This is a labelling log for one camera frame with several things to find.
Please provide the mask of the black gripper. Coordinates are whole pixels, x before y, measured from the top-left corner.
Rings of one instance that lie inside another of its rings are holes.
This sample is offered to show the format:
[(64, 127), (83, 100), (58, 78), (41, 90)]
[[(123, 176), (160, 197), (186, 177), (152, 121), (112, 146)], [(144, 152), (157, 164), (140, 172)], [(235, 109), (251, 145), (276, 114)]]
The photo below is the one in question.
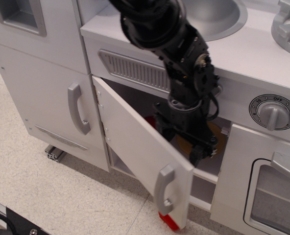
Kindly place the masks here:
[(172, 108), (166, 101), (160, 101), (154, 103), (153, 109), (155, 128), (165, 139), (170, 141), (179, 135), (193, 145), (189, 161), (194, 167), (216, 151), (217, 138), (199, 107), (180, 110)]

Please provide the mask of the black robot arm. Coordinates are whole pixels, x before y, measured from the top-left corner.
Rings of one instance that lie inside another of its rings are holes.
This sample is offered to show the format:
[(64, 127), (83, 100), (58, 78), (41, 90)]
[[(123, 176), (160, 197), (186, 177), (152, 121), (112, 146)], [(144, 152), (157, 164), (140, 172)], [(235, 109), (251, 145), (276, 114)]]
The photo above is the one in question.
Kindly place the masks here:
[(114, 0), (121, 14), (121, 28), (134, 46), (151, 51), (163, 63), (170, 81), (166, 102), (154, 104), (157, 131), (167, 140), (180, 135), (192, 149), (190, 163), (212, 157), (218, 140), (208, 126), (217, 105), (215, 74), (208, 47), (189, 23), (180, 0)]

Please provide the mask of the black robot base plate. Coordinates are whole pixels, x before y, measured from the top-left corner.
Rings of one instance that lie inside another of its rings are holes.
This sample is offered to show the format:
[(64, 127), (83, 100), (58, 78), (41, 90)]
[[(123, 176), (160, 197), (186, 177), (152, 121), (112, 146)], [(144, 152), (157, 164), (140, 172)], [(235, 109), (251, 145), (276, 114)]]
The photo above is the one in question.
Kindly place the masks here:
[(12, 222), (19, 235), (49, 235), (49, 233), (41, 227), (22, 217), (8, 207), (6, 207), (6, 217)]

